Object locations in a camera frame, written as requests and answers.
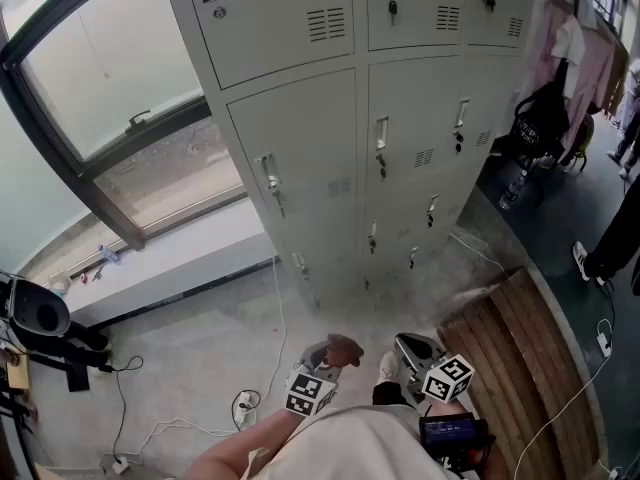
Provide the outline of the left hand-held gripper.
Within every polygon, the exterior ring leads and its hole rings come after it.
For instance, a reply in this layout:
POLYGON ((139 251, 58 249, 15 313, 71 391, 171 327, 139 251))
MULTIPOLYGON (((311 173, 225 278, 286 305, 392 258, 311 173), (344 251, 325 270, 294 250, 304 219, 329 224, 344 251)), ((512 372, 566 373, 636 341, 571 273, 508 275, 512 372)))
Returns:
POLYGON ((330 342, 324 340, 304 350, 285 384, 285 409, 294 414, 315 416, 334 398, 342 369, 328 363, 330 342))

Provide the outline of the brown wiping cloth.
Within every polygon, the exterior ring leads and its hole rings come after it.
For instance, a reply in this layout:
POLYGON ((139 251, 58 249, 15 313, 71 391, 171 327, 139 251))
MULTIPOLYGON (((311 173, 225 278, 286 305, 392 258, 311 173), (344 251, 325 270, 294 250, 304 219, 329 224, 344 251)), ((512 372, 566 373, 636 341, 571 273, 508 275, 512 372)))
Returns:
POLYGON ((327 337, 326 363, 332 367, 359 367, 364 350, 353 339, 341 334, 329 334, 327 337))

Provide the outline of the grey metal locker door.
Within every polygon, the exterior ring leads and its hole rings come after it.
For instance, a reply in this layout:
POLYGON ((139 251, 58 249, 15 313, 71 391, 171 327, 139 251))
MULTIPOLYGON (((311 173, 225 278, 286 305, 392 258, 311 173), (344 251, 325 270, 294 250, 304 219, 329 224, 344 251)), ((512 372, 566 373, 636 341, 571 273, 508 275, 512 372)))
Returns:
POLYGON ((311 266, 348 261, 356 224, 354 70, 276 87, 228 109, 285 248, 311 266))

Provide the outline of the person's left forearm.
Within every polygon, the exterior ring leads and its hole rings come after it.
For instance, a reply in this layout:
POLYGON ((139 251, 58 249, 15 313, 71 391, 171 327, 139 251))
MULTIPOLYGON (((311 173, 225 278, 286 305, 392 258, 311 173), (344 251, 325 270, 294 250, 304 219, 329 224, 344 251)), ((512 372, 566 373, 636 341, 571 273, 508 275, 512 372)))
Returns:
POLYGON ((279 410, 211 447, 194 461, 185 479, 239 480, 247 469, 257 474, 305 420, 286 409, 279 410))

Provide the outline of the person's right forearm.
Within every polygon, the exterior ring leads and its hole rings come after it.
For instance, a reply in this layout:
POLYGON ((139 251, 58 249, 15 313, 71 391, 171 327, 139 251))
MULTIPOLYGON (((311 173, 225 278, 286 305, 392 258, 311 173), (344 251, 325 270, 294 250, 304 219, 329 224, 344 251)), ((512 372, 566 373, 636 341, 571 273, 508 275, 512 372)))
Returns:
POLYGON ((429 409, 426 411, 426 416, 449 416, 466 413, 466 408, 457 400, 452 400, 449 403, 443 403, 437 400, 431 400, 429 409))

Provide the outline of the grey metal locker cabinet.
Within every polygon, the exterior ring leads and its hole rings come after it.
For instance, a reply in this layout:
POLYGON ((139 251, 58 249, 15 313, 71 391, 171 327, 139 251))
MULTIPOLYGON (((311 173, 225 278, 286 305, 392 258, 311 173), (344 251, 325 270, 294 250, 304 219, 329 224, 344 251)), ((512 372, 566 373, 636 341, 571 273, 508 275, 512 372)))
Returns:
POLYGON ((490 12, 481 0, 396 0, 391 16, 390 1, 171 0, 241 180, 299 292, 316 307, 379 294, 434 258, 512 96, 533 7, 533 0, 496 0, 490 12), (271 227, 228 106, 348 69, 356 75, 354 254, 311 266, 271 227))

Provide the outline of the person's white shoe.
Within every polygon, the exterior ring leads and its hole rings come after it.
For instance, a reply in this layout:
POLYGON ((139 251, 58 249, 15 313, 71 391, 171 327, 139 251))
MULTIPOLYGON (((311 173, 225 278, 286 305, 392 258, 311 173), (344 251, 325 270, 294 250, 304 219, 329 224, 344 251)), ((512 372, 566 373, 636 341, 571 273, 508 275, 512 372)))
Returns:
POLYGON ((400 370, 400 361, 394 351, 387 351, 381 358, 377 384, 396 383, 400 370))

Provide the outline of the white power strip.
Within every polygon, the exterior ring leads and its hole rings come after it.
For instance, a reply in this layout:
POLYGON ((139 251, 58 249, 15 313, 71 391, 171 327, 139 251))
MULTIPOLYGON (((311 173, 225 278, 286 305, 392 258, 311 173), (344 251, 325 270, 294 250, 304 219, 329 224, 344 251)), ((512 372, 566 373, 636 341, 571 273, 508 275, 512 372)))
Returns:
POLYGON ((234 422, 240 427, 259 402, 259 395, 253 390, 241 391, 235 402, 234 422))

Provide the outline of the person's white shirt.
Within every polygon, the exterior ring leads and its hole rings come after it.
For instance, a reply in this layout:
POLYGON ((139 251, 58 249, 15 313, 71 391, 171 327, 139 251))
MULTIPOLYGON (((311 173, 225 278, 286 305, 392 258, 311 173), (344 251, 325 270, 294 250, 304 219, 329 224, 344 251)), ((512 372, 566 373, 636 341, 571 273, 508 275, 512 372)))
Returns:
POLYGON ((303 423, 251 480, 461 480, 419 442, 406 405, 330 409, 303 423))

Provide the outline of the white window sill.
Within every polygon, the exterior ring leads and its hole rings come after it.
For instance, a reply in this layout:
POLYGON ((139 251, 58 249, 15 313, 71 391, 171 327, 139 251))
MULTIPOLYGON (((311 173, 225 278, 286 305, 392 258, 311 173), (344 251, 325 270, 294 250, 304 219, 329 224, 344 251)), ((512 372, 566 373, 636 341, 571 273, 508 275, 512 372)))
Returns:
POLYGON ((75 281, 62 297, 85 326, 126 315, 236 274, 276 254, 253 203, 245 198, 151 240, 108 263, 101 278, 75 281))

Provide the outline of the clear water bottle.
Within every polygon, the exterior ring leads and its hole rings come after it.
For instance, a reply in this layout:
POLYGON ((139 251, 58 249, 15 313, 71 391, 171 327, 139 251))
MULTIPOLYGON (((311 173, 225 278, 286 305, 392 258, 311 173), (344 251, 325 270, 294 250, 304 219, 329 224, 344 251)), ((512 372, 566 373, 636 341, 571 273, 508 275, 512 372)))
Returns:
POLYGON ((522 170, 519 175, 505 188, 499 201, 499 205, 503 210, 509 210, 513 206, 527 181, 528 173, 525 170, 522 170))

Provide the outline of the dark framed window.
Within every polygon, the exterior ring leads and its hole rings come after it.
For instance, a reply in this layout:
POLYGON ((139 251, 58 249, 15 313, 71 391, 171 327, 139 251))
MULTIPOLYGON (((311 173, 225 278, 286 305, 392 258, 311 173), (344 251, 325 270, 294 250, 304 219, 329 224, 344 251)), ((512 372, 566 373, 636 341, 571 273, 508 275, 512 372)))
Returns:
POLYGON ((24 275, 77 273, 246 194, 171 0, 0 0, 0 109, 17 230, 41 229, 24 275))

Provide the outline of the yellow chair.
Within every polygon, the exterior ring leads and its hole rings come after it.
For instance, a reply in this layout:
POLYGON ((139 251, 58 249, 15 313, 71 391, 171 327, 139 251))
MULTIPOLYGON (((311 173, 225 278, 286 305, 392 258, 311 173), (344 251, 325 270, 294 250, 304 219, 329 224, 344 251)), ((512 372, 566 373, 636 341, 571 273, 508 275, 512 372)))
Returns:
POLYGON ((594 119, 592 115, 587 114, 577 130, 571 149, 562 161, 565 172, 569 172, 579 159, 583 160, 582 169, 584 169, 586 166, 586 150, 589 147, 593 133, 594 119))

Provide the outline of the brown cardboard piece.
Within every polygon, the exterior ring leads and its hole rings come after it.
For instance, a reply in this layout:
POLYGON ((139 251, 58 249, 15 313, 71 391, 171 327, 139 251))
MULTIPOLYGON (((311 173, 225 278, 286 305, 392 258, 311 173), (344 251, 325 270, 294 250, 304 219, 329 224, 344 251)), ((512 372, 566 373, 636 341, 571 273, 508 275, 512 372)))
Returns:
POLYGON ((31 380, 29 374, 29 361, 26 356, 20 356, 16 364, 5 364, 7 381, 11 388, 21 391, 31 390, 31 380))

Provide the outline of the white hanging garment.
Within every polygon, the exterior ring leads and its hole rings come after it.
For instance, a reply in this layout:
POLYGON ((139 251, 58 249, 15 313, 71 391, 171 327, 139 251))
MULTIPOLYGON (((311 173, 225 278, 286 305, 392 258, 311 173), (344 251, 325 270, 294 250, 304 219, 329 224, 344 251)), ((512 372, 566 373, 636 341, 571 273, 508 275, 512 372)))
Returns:
POLYGON ((579 65, 585 50, 582 27, 579 21, 573 15, 570 15, 556 30, 555 43, 551 50, 551 55, 579 65))

